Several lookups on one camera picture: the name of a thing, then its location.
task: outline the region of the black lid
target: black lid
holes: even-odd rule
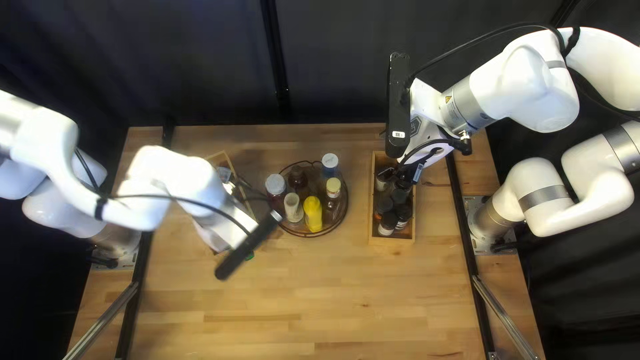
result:
[[[405,191],[400,189],[395,189],[391,192],[391,199],[394,201],[395,205],[404,204],[406,202],[407,194]]]
[[[396,208],[396,215],[398,216],[398,221],[409,221],[413,216],[413,209],[409,205],[400,205]]]
[[[382,227],[393,229],[398,224],[398,217],[392,211],[382,214]]]
[[[384,213],[394,208],[394,202],[390,197],[385,196],[378,201],[378,207],[376,210],[378,213]]]

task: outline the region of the metal mounting plate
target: metal mounting plate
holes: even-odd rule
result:
[[[465,212],[467,213],[467,218],[469,216],[473,216],[473,214],[482,206],[482,199],[485,196],[465,196],[463,197],[465,201]],[[486,241],[484,239],[476,238],[473,233],[469,231],[469,235],[471,237],[471,245],[474,248],[474,254],[476,256],[487,256],[487,255],[515,255],[518,254],[516,249],[508,249],[500,252],[492,252],[491,251],[491,241]],[[513,229],[509,230],[504,235],[504,241],[507,243],[515,242],[516,235],[513,232]]]
[[[107,259],[103,255],[103,251],[99,248],[93,250],[93,256],[96,258]],[[121,258],[118,258],[118,267],[110,269],[104,265],[91,264],[91,268],[93,270],[98,271],[111,271],[111,270],[133,270],[136,265],[136,260],[138,258],[138,248],[136,247],[135,251],[132,251]]]

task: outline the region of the white lid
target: white lid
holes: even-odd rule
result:
[[[280,195],[287,188],[284,182],[284,177],[280,174],[271,174],[267,177],[267,181],[264,182],[264,187],[267,191],[273,195]]]
[[[329,152],[322,157],[322,165],[324,167],[334,168],[338,166],[338,157],[334,153]]]

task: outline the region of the bottle cap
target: bottle cap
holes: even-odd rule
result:
[[[329,152],[322,157],[322,165],[326,168],[335,168],[338,166],[338,157]]]
[[[282,175],[271,174],[267,177],[267,181],[264,182],[264,187],[270,194],[280,195],[281,193],[284,193],[287,185],[285,184],[284,177],[282,177]]]
[[[391,192],[391,199],[394,201],[395,205],[404,204],[407,196],[408,194],[400,189],[395,189]]]
[[[307,214],[318,211],[320,208],[320,199],[316,196],[309,196],[305,199],[305,203],[302,207],[305,209]]]
[[[302,167],[299,165],[293,165],[293,167],[291,167],[291,175],[298,177],[298,176],[302,176],[303,174],[303,170]]]
[[[398,217],[393,212],[388,211],[382,214],[381,223],[383,227],[396,227],[396,225],[398,224]]]
[[[396,215],[398,216],[398,221],[409,221],[413,216],[413,210],[409,205],[400,205],[396,208]]]
[[[332,177],[331,179],[326,181],[326,191],[328,192],[337,193],[340,191],[341,186],[342,183],[337,177]]]
[[[390,211],[393,208],[394,208],[394,202],[388,196],[383,197],[378,201],[378,207],[377,207],[378,213],[386,213],[387,211]]]

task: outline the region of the wooden table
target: wooden table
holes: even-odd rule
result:
[[[417,186],[417,237],[410,247],[367,245],[371,152],[383,124],[177,127],[172,150],[206,157],[225,150],[262,189],[268,174],[326,152],[340,159],[349,212],[316,239],[277,230],[227,282],[190,217],[173,206],[151,248],[131,359],[484,359],[446,164]],[[116,184],[160,127],[132,127]],[[464,195],[499,186],[484,132],[474,154],[456,154]],[[266,207],[252,204],[260,218]],[[539,355],[543,351],[517,256],[477,258],[481,277]],[[72,346],[131,280],[131,271],[91,271]],[[511,346],[491,318],[498,348]],[[122,315],[87,353],[112,359]]]

